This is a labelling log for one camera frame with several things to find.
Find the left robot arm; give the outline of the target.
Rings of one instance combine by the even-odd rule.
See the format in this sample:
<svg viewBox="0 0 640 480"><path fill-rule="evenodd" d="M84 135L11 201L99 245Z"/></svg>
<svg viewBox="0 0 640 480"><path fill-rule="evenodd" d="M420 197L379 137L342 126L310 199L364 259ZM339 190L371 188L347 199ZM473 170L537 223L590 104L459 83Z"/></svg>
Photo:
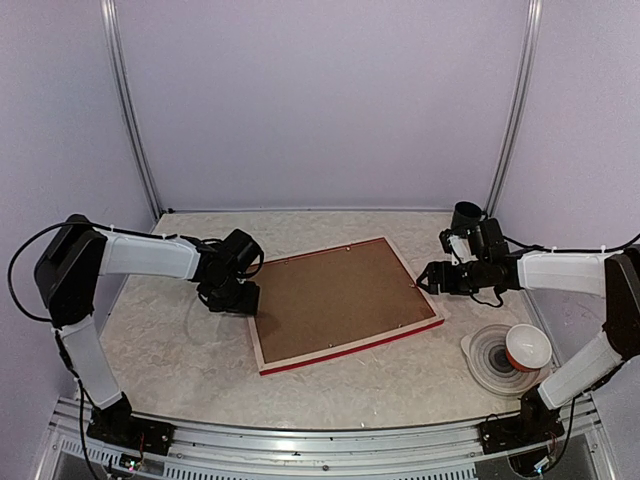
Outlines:
<svg viewBox="0 0 640 480"><path fill-rule="evenodd" d="M44 313L23 305L14 286L20 256L45 235L52 237L33 267L35 288ZM52 329L63 364L90 405L88 433L121 445L142 435L141 419L119 386L103 349L95 322L96 297L110 276L169 278L194 284L196 296L213 313L254 316L260 288L253 277L264 265L259 243L235 229L224 238L143 233L100 225L74 214L24 241L6 270L16 308Z"/></svg>

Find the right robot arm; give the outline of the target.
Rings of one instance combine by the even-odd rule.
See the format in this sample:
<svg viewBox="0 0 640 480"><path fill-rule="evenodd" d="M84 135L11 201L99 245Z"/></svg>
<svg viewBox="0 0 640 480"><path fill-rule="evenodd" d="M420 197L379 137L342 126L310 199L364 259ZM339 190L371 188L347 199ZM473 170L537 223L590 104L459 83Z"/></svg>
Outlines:
<svg viewBox="0 0 640 480"><path fill-rule="evenodd" d="M439 235L447 259L432 261L416 284L431 294L475 298L524 291L563 361L529 388L517 414L478 426L487 452L561 435L561 408L605 385L639 355L639 239L619 246L558 248L503 234L495 218L455 220Z"/></svg>

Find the dark green mug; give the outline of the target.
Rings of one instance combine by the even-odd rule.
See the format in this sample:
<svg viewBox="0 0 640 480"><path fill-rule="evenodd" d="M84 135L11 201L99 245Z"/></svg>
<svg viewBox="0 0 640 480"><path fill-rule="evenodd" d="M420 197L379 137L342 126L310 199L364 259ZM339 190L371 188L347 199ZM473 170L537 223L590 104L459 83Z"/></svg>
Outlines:
<svg viewBox="0 0 640 480"><path fill-rule="evenodd" d="M459 201L455 204L450 228L456 234L474 229L485 217L486 212L477 204Z"/></svg>

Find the clear glass plate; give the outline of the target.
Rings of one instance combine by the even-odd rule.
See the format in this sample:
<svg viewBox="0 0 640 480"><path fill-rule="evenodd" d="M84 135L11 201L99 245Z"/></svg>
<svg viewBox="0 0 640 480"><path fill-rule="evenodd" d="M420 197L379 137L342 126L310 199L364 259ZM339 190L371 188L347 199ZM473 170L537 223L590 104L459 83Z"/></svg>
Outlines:
<svg viewBox="0 0 640 480"><path fill-rule="evenodd" d="M507 359L505 337L513 327L492 324L461 340L461 349L476 382L502 397L518 397L551 373L551 361L541 370L522 372Z"/></svg>

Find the white orange bowl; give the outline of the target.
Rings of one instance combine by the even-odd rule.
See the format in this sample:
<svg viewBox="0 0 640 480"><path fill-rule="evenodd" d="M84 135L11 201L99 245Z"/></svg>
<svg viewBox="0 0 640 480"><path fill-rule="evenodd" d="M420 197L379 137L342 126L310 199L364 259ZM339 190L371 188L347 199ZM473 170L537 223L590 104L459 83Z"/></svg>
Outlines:
<svg viewBox="0 0 640 480"><path fill-rule="evenodd" d="M507 359L518 371L538 371L551 361L551 343L546 334L533 325L518 324L511 327L505 342Z"/></svg>

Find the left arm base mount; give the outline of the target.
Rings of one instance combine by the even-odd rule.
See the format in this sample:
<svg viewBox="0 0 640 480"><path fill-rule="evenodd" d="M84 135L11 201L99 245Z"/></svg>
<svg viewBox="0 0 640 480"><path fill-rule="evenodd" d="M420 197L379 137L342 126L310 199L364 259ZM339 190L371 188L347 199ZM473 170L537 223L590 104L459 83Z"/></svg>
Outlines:
<svg viewBox="0 0 640 480"><path fill-rule="evenodd" d="M131 417L122 429L109 429L97 421L87 427L87 435L109 445L135 450L142 454L167 456L175 426L156 420Z"/></svg>

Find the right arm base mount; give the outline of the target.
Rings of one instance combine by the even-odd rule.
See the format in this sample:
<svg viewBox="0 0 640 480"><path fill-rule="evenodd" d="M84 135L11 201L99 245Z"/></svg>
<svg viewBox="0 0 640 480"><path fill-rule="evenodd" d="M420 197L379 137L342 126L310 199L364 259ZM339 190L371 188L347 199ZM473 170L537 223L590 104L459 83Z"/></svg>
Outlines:
<svg viewBox="0 0 640 480"><path fill-rule="evenodd" d="M560 421L551 421L542 427L534 425L533 429L527 430L519 416L485 420L477 425L477 430L485 455L550 441L553 436L565 434Z"/></svg>

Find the front aluminium rail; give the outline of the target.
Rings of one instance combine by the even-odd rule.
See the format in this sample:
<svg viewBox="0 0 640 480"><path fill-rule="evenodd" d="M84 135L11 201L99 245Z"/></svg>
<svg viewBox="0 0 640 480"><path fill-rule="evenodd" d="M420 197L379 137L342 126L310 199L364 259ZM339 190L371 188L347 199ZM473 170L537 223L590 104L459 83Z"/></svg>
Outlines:
<svg viewBox="0 0 640 480"><path fill-rule="evenodd" d="M530 445L487 454L480 419L396 428L270 429L172 420L163 455L145 452L141 469L122 468L130 449L83 439L89 415L60 399L34 479L510 479Z"/></svg>

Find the right aluminium post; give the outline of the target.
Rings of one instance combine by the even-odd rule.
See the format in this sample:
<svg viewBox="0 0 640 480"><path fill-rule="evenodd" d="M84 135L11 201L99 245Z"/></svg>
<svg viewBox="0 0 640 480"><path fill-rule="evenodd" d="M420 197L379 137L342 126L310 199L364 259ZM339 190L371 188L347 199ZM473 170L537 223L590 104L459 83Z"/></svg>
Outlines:
<svg viewBox="0 0 640 480"><path fill-rule="evenodd" d="M531 77L534 71L542 11L542 0L531 0L528 2L525 32L514 93L507 117L506 130L499 151L497 167L485 205L485 212L489 216L494 216L497 213L500 198L506 186L508 171L513 160L517 138L526 108Z"/></svg>

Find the aluminium post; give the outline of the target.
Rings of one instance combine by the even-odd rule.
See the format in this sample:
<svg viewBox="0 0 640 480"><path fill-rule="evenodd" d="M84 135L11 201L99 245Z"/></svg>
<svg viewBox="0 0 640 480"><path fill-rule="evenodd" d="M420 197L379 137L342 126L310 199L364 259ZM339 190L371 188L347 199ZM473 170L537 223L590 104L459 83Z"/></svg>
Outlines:
<svg viewBox="0 0 640 480"><path fill-rule="evenodd" d="M531 77L534 71L542 11L542 0L531 0L528 2L525 32L514 93L507 117L506 130L499 151L497 167L485 205L485 212L489 216L494 216L497 213L500 198L506 186L508 171L513 160L517 138L526 108Z"/></svg>
<svg viewBox="0 0 640 480"><path fill-rule="evenodd" d="M144 148L139 121L135 112L131 93L124 49L119 29L117 5L114 0L100 2L102 23L106 36L108 57L114 77L114 84L122 120L125 127L136 171L139 175L143 194L152 217L159 220L163 213L163 205L155 179Z"/></svg>

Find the left aluminium post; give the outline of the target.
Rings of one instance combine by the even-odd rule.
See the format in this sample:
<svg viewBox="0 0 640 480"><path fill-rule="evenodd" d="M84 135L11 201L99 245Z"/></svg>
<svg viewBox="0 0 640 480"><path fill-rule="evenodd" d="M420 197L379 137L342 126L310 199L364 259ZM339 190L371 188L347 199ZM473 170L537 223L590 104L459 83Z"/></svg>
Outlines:
<svg viewBox="0 0 640 480"><path fill-rule="evenodd" d="M135 112L131 93L124 49L119 29L117 5L114 0L100 2L102 23L106 36L108 57L114 77L114 84L122 120L125 127L136 171L139 175L143 194L152 217L159 220L163 213L163 205L155 179L144 148L139 121Z"/></svg>

